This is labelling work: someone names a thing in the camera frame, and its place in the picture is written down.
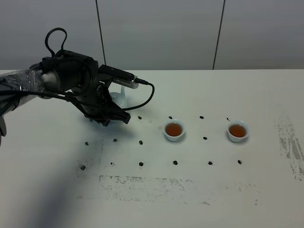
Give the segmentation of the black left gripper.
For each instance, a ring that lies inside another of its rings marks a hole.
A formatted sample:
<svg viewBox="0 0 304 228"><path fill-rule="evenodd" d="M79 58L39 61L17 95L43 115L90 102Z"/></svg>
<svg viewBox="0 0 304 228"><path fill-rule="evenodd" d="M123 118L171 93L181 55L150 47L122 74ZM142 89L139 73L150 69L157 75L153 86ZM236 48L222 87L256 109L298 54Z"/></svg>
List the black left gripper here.
<svg viewBox="0 0 304 228"><path fill-rule="evenodd" d="M86 118L107 127L109 123L123 122L128 124L131 116L112 101L107 87L99 82L98 78L85 82L71 89L74 97L72 104L81 111ZM118 111L106 111L89 106L95 105L103 108L118 109Z"/></svg>

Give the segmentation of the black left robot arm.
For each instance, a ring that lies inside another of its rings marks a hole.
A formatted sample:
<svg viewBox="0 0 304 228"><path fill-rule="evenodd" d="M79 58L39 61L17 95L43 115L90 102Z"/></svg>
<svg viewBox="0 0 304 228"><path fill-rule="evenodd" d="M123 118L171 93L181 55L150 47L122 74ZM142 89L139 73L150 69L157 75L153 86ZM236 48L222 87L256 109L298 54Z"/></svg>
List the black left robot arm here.
<svg viewBox="0 0 304 228"><path fill-rule="evenodd" d="M91 57L59 51L29 69L0 76L0 136L7 134L4 115L39 96L72 103L86 118L103 126L111 121L127 124L130 114L112 99L109 85L113 76L104 72Z"/></svg>

